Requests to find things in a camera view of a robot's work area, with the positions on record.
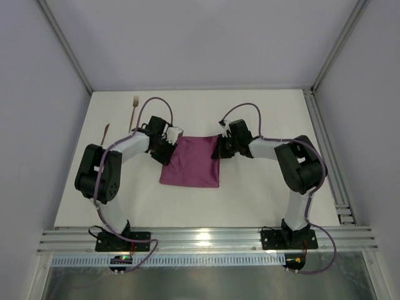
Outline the purple satin napkin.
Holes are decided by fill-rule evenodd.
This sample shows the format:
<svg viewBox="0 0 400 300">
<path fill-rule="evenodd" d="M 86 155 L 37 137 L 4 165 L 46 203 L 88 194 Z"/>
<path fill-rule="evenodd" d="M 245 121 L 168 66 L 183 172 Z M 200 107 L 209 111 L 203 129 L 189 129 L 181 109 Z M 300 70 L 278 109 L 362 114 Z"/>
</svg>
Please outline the purple satin napkin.
<svg viewBox="0 0 400 300">
<path fill-rule="evenodd" d="M 180 137 L 170 163 L 162 167 L 159 182 L 187 188 L 218 188 L 220 160 L 212 158 L 217 139 Z"/>
</svg>

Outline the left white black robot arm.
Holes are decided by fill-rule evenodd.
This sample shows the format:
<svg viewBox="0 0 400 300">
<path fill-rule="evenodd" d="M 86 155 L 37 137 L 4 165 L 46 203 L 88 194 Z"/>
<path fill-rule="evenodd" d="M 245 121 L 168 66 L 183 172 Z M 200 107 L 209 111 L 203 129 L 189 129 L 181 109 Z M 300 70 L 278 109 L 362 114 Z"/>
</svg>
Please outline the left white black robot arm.
<svg viewBox="0 0 400 300">
<path fill-rule="evenodd" d="M 127 238 L 125 230 L 129 221 L 123 216 L 118 201 L 123 164 L 138 154 L 146 153 L 167 166 L 182 135 L 181 128 L 152 116 L 147 124 L 133 129 L 131 134 L 108 147 L 86 146 L 74 187 L 84 198 L 92 201 L 105 231 Z"/>
</svg>

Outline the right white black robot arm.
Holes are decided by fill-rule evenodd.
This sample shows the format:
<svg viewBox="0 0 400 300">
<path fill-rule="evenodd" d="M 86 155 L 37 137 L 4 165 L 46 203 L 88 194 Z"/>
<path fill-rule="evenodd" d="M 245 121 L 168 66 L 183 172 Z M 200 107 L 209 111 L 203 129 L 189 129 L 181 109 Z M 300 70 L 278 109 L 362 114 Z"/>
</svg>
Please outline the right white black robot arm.
<svg viewBox="0 0 400 300">
<path fill-rule="evenodd" d="M 244 120 L 219 121 L 223 132 L 217 136 L 213 159 L 229 159 L 239 153 L 250 159 L 270 159 L 279 164 L 290 190 L 285 217 L 281 221 L 281 240 L 287 248 L 304 246 L 309 236 L 308 211 L 313 194 L 328 173 L 311 140 L 306 135 L 294 139 L 252 136 Z"/>
</svg>

